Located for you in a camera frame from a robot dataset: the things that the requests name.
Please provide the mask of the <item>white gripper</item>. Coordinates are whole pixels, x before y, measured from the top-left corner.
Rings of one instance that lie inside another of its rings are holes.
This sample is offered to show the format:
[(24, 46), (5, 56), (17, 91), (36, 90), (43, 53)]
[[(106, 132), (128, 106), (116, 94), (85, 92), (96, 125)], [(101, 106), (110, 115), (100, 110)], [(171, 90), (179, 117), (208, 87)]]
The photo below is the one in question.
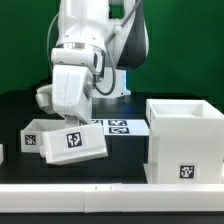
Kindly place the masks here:
[(100, 54), (87, 49), (54, 48), (52, 103), (68, 127), (88, 124), (92, 113), (93, 75), (100, 73)]

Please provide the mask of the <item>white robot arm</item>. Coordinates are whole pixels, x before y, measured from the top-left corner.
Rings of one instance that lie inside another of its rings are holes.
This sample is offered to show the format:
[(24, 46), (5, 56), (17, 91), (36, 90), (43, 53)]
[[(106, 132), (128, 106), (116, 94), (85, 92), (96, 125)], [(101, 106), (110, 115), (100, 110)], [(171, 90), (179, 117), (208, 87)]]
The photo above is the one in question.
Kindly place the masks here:
[(94, 99), (128, 95), (149, 51), (143, 0), (61, 0), (51, 51), (53, 110), (87, 124)]

